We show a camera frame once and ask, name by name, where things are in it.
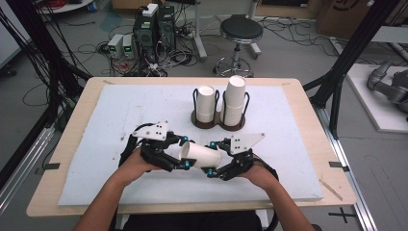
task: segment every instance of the stool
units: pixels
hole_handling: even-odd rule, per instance
[[[258,22],[240,16],[232,16],[221,22],[219,27],[221,35],[237,43],[232,57],[224,57],[218,61],[213,72],[220,76],[241,75],[242,77],[253,77],[249,63],[240,58],[240,45],[255,43],[261,39],[264,32]]]

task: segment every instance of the person's hand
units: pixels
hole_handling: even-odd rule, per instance
[[[259,162],[254,162],[254,165],[247,172],[239,175],[239,177],[248,179],[252,184],[263,190],[278,183],[272,173]]]
[[[148,164],[143,159],[140,155],[140,148],[138,147],[117,171],[115,171],[110,180],[115,181],[119,186],[124,188],[141,177],[145,172],[157,169],[160,168]]]

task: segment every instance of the electronic device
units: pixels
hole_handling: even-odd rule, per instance
[[[143,16],[154,16],[155,12],[157,11],[157,9],[159,8],[159,5],[154,4],[154,3],[149,3],[149,5],[147,5],[147,9],[148,10],[144,10],[141,15]]]
[[[162,50],[169,52],[176,49],[174,7],[163,6],[159,8],[157,20],[159,22],[160,41]]]
[[[138,14],[133,27],[136,46],[141,64],[155,64],[157,62],[157,51],[160,51],[158,42],[159,29],[156,13],[153,16]]]
[[[108,48],[113,59],[120,59],[123,55],[123,35],[114,35],[108,43]]]
[[[136,45],[135,42],[133,41],[132,35],[123,36],[123,52],[125,55],[125,59],[128,60],[135,59]]]

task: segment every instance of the wooden table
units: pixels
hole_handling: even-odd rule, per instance
[[[68,122],[50,163],[61,163],[59,169],[46,170],[27,208],[30,217],[82,215],[87,206],[59,206],[70,162],[81,141],[100,92],[106,85],[225,85],[225,78],[113,78],[95,77],[88,81],[84,92]],[[356,197],[338,162],[303,87],[295,79],[246,79],[249,86],[282,87],[291,105],[293,116],[304,145],[315,168],[324,198],[318,201],[296,201],[298,206],[352,205]],[[229,202],[194,204],[155,204],[119,206],[120,214],[176,213],[198,211],[227,211],[272,208],[266,202]]]

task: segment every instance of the white foam board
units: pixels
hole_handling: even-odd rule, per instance
[[[199,144],[222,141],[233,134],[265,133],[254,152],[274,167],[293,199],[322,199],[308,153],[280,87],[247,87],[250,103],[246,124],[238,132],[216,126],[194,127],[192,91],[199,86],[106,86],[100,95],[73,157],[59,205],[88,205],[116,170],[128,136],[143,123],[168,120],[169,129]],[[225,90],[223,86],[214,86]],[[177,157],[180,147],[167,153]],[[222,153],[220,166],[231,158]],[[145,173],[125,189],[121,204],[193,203],[268,200],[249,181],[209,179],[197,168]]]

